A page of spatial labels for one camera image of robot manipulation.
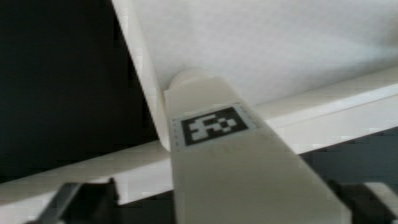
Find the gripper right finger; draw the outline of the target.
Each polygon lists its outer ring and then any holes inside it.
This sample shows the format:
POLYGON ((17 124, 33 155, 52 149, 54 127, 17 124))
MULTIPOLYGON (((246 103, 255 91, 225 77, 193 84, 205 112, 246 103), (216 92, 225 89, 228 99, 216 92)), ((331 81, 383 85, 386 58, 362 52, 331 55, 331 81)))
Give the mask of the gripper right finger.
POLYGON ((351 213, 351 224, 398 224, 398 193, 383 184, 330 182, 351 213))

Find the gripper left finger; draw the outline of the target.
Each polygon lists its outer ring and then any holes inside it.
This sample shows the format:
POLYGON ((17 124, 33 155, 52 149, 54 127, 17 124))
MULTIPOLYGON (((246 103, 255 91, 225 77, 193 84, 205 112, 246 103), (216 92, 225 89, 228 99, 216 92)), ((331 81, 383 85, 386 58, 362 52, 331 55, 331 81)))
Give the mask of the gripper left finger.
POLYGON ((116 180, 67 183, 38 218, 26 224, 120 224, 116 180))

